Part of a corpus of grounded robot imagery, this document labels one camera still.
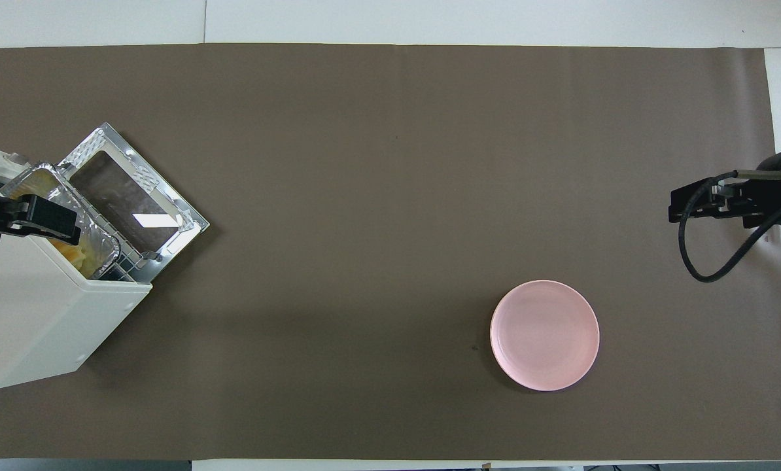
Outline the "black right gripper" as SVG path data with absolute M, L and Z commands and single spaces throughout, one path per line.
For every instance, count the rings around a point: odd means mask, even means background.
M 703 184 L 688 184 L 670 193 L 668 222 L 680 223 L 684 209 Z M 756 169 L 735 170 L 719 177 L 710 190 L 695 200 L 689 218 L 722 213 L 747 213 L 744 229 L 760 227 L 781 209 L 781 152 L 763 160 Z

